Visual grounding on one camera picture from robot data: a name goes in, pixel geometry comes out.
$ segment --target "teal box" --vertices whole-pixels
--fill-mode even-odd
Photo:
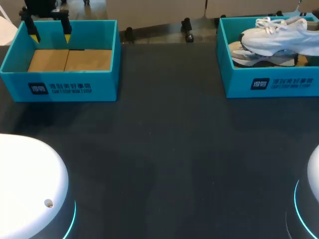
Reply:
[[[70,21],[66,43],[60,21],[35,21],[36,43],[21,23],[0,76],[15,102],[92,102],[117,98],[121,43],[115,20]],[[109,71],[27,72],[36,49],[112,49]]]
[[[261,17],[221,18],[216,54],[227,98],[319,96],[319,66],[235,68],[228,44]],[[318,21],[311,13],[308,21]],[[317,57],[308,58],[318,62]]]

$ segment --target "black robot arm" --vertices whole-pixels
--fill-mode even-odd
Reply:
[[[40,18],[49,18],[61,20],[65,40],[69,43],[72,26],[69,21],[69,11],[59,10],[55,7],[56,0],[24,0],[26,7],[19,12],[21,20],[25,22],[28,34],[36,41],[40,42],[40,35],[31,18],[32,15]]]

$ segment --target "white sneaker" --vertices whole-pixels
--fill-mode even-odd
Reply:
[[[319,22],[299,16],[287,20],[257,19],[256,28],[244,31],[240,41],[245,48],[262,56],[272,56],[281,50],[319,56]]]
[[[228,45],[234,65],[238,67],[295,66],[298,58],[292,51],[280,51],[273,56],[260,56],[243,48],[240,41]]]

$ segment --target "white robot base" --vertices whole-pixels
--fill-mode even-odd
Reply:
[[[0,134],[0,194],[0,239],[75,238],[68,173],[49,145]]]
[[[286,212],[290,239],[319,239],[319,146],[296,183]]]

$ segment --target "dark gray table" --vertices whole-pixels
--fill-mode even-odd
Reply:
[[[287,238],[319,99],[226,99],[213,44],[122,49],[115,103],[15,104],[0,83],[0,132],[60,154],[80,238]]]

